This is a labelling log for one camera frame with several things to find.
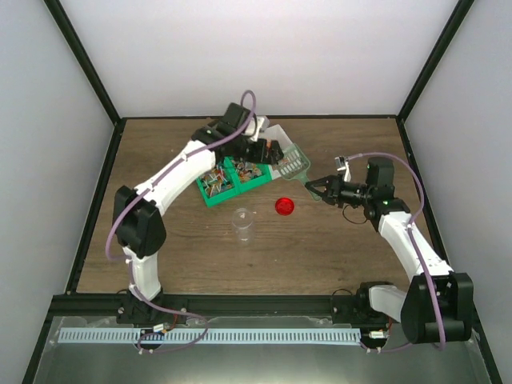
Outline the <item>green slotted scoop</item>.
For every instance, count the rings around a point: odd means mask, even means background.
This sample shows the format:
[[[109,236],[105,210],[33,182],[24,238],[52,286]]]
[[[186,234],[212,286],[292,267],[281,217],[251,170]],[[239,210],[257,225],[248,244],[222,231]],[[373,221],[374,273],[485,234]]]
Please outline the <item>green slotted scoop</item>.
[[[276,165],[280,176],[287,181],[297,180],[306,186],[309,181],[307,171],[311,166],[308,157],[296,144],[284,149],[283,155],[283,159]]]

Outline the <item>white candy bin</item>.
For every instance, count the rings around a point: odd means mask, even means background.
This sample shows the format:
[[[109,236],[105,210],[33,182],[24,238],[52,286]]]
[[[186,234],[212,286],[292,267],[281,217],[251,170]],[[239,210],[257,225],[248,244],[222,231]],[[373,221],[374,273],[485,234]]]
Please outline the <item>white candy bin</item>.
[[[293,145],[293,142],[279,124],[269,126],[268,128],[266,128],[266,130],[260,135],[260,137],[277,141],[281,147],[282,152],[285,152],[285,150],[287,150],[290,146]],[[272,180],[281,177],[280,173],[277,171],[275,166],[269,166],[269,171]]]

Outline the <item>green double candy bin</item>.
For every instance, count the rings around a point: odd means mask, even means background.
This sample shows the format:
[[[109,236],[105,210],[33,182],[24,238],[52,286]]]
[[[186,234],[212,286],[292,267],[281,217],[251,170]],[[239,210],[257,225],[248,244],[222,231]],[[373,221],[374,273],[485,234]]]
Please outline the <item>green double candy bin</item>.
[[[212,207],[271,182],[270,171],[265,164],[225,158],[198,177],[196,184],[205,204]]]

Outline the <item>clear plastic jar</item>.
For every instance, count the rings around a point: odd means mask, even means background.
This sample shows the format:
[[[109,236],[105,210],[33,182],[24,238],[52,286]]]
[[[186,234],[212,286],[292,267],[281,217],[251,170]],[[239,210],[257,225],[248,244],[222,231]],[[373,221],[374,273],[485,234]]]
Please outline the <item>clear plastic jar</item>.
[[[248,244],[254,236],[254,212],[247,208],[238,208],[232,216],[232,227],[236,239]]]

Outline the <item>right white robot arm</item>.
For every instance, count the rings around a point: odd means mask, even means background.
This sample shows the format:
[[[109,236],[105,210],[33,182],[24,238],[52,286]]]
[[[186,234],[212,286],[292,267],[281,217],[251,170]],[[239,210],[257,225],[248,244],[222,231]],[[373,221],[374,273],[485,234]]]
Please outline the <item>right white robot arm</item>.
[[[387,282],[364,283],[356,315],[374,322],[382,314],[399,322],[411,344],[465,342],[473,328],[474,285],[442,259],[416,225],[418,214],[395,196],[394,164],[383,152],[366,155],[366,180],[350,179],[351,157],[336,159],[337,172],[309,181],[305,187],[328,205],[361,207],[365,219],[389,244],[409,279],[407,291]]]

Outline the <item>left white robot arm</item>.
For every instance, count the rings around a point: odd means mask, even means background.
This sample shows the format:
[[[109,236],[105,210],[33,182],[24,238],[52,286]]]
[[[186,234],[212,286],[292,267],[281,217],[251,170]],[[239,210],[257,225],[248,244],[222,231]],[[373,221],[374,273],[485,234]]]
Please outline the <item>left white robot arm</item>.
[[[269,124],[268,117],[231,103],[223,116],[197,129],[159,172],[134,188],[117,190],[105,252],[113,242],[122,247],[130,272],[128,291],[138,300],[134,310],[144,322],[156,322],[163,314],[158,252],[166,240],[166,211],[190,184],[225,158],[277,164],[283,158],[279,142],[262,136]]]

